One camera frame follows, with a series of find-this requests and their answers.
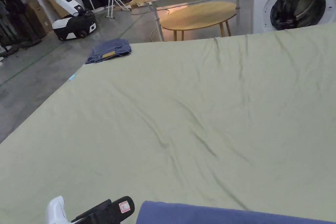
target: wheel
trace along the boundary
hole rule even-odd
[[[87,36],[87,32],[86,31],[80,31],[78,33],[78,36],[79,36],[79,38],[84,39]]]

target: small box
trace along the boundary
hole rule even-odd
[[[34,29],[42,36],[53,30],[52,24],[38,2],[29,2],[26,14]]]

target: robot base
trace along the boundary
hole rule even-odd
[[[52,25],[60,41],[83,39],[96,30],[96,18],[93,12],[87,12],[83,16],[65,17],[56,20]]]

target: blue towel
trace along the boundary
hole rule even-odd
[[[285,215],[145,201],[136,224],[332,224]]]
[[[85,64],[98,63],[108,59],[127,56],[131,51],[131,46],[127,40],[114,39],[106,41],[93,48]]]

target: washing machine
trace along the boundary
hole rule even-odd
[[[253,33],[336,21],[336,0],[253,0],[253,2]]]

